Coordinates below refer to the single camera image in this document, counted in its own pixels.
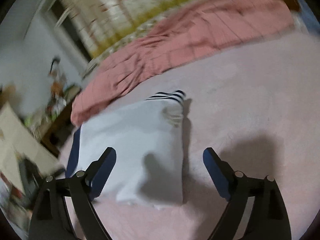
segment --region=wall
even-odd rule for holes
[[[52,79],[48,72],[52,58],[61,58],[60,67],[68,83],[81,84],[75,64],[35,15],[41,0],[16,0],[0,25],[0,84],[14,83],[16,94],[10,103],[25,116],[50,99]]]

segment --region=mattress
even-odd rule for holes
[[[221,217],[222,199],[202,162],[212,147],[247,176],[273,175],[298,240],[320,209],[320,40],[290,32],[172,69],[138,85],[105,111],[158,91],[184,90],[183,202],[156,210],[98,198],[94,207],[114,240],[205,240]],[[66,163],[72,139],[61,161]],[[81,236],[71,201],[68,206]],[[242,229],[235,239],[241,237]]]

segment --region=silver bolt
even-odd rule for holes
[[[244,175],[244,174],[243,174],[241,171],[236,171],[236,172],[235,172],[235,176],[238,177],[238,178],[242,178],[243,175]]]
[[[52,180],[53,180],[53,177],[52,177],[52,176],[48,176],[48,177],[45,178],[45,181],[46,181],[46,182],[50,182],[50,181],[52,181]]]
[[[77,176],[78,178],[82,177],[83,175],[84,175],[84,171],[78,171],[78,172],[76,173],[76,176]]]
[[[274,178],[273,176],[271,176],[271,175],[268,175],[268,176],[267,176],[267,180],[269,180],[269,181],[274,181],[275,178]]]

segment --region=crumpled blanket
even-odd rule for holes
[[[291,25],[291,13],[282,0],[196,0],[106,58],[76,97],[71,121],[81,125],[112,100],[168,69]]]

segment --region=patterned curtain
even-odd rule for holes
[[[93,58],[143,37],[171,8],[189,0],[61,0]]]

